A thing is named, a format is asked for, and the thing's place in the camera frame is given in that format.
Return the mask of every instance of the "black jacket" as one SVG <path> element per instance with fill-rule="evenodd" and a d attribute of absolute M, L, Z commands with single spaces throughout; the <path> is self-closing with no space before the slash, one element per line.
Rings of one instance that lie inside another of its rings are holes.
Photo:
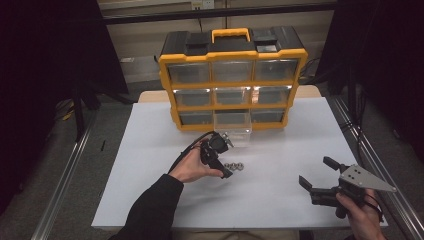
<path fill-rule="evenodd" d="M 125 226 L 109 240 L 168 239 L 184 184 L 164 174 L 131 207 Z"/>

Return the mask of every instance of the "left hand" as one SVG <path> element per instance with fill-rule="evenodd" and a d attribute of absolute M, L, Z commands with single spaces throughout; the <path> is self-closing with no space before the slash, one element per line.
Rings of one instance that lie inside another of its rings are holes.
<path fill-rule="evenodd" d="M 200 160 L 200 148 L 196 145 L 169 173 L 170 176 L 182 183 L 194 182 L 202 177 L 223 177 L 217 169 L 211 169 Z"/>

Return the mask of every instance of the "gray floor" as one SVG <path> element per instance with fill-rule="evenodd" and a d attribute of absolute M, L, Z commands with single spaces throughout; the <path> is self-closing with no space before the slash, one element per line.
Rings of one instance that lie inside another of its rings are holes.
<path fill-rule="evenodd" d="M 137 99 L 140 92 L 160 89 L 160 84 L 157 81 L 131 83 L 129 88 L 131 94 L 127 97 Z M 320 89 L 325 95 L 325 86 L 320 86 Z M 107 239 L 112 234 L 93 229 L 90 225 L 119 149 L 131 106 L 117 103 L 107 96 L 99 98 L 102 107 L 97 112 L 87 147 L 81 155 L 49 239 Z M 372 102 L 367 104 L 363 129 L 396 183 L 423 219 L 424 190 L 421 186 L 424 184 L 424 164 L 416 158 L 409 144 L 393 135 L 393 126 Z M 74 119 L 58 120 L 24 191 L 14 197 L 0 217 L 0 240 L 31 238 L 75 146 L 74 139 Z M 352 151 L 356 152 L 353 140 L 349 141 Z M 384 229 L 388 239 L 405 239 L 395 221 L 401 221 L 399 214 L 394 209 L 391 209 L 392 214 L 385 212 L 390 225 Z M 350 230 L 318 230 L 314 234 L 317 240 L 343 239 Z"/>

